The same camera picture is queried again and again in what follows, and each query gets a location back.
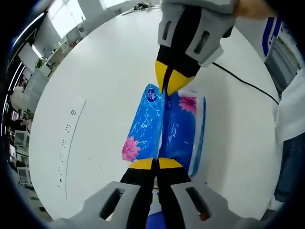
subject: power outlet strip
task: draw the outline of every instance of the power outlet strip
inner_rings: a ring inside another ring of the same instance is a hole
[[[63,193],[67,199],[67,188],[66,188],[66,179],[67,179],[67,167],[68,159],[71,148],[71,143],[73,140],[73,135],[77,122],[81,116],[81,112],[85,106],[86,101],[81,98],[73,98],[71,103],[68,104],[67,112],[64,115],[66,120],[65,125],[61,129],[61,150],[59,152],[58,166],[57,166],[57,175],[58,175],[58,184],[60,192]]]

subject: white table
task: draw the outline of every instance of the white table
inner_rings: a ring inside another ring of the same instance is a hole
[[[85,199],[126,171],[122,147],[146,85],[157,85],[160,20],[159,10],[110,20],[68,54],[45,87],[32,124],[30,172],[54,219],[76,214]],[[263,62],[237,29],[221,43],[224,55],[217,63],[277,97]],[[237,214],[259,219],[280,170],[275,103],[213,65],[201,69],[188,87],[206,96],[207,103],[202,160],[193,180],[207,181]],[[71,145],[65,199],[56,191],[55,175],[62,111],[70,97],[84,98],[86,105]]]

